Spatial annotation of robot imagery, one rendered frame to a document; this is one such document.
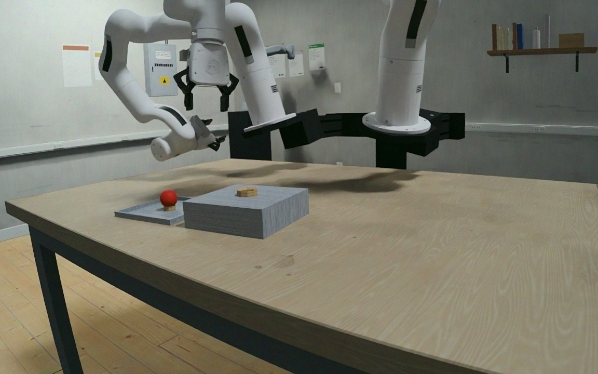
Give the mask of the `red ball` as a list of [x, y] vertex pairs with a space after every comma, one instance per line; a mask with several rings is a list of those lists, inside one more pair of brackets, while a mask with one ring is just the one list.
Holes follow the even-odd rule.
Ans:
[[160, 202], [163, 206], [174, 206], [176, 205], [177, 200], [178, 197], [176, 196], [176, 193], [173, 190], [165, 190], [160, 195]]

